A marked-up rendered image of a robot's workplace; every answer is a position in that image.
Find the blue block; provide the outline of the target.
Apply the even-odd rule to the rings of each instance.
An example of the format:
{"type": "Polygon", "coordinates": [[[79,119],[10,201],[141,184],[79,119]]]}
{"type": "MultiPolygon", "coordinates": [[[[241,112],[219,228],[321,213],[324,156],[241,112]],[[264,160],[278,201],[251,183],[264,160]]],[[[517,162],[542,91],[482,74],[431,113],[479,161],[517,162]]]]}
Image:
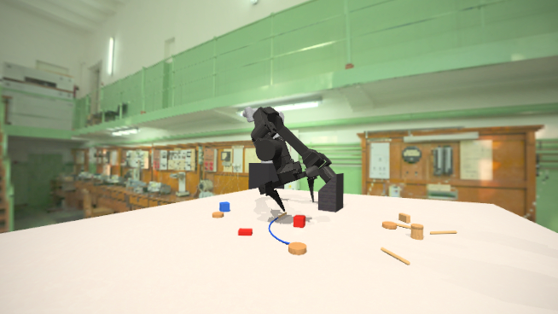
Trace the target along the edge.
{"type": "Polygon", "coordinates": [[[229,202],[219,202],[219,211],[220,212],[230,212],[230,204],[229,202]]]}

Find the red rectangular block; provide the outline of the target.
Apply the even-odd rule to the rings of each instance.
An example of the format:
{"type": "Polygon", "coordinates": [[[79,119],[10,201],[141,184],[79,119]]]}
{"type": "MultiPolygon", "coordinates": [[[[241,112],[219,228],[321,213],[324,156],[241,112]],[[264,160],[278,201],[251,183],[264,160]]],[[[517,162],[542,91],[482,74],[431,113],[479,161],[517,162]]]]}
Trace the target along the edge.
{"type": "Polygon", "coordinates": [[[249,228],[240,228],[238,229],[238,234],[239,236],[251,236],[253,233],[253,229],[249,229],[249,228]]]}

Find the red block with round hole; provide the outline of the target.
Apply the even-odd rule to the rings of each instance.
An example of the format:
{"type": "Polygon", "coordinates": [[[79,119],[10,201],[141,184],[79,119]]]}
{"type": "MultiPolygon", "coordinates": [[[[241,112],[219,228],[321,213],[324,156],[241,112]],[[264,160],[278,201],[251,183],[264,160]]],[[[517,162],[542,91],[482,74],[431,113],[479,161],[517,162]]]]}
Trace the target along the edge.
{"type": "Polygon", "coordinates": [[[305,226],[305,216],[296,215],[294,217],[294,227],[304,228],[305,226]]]}

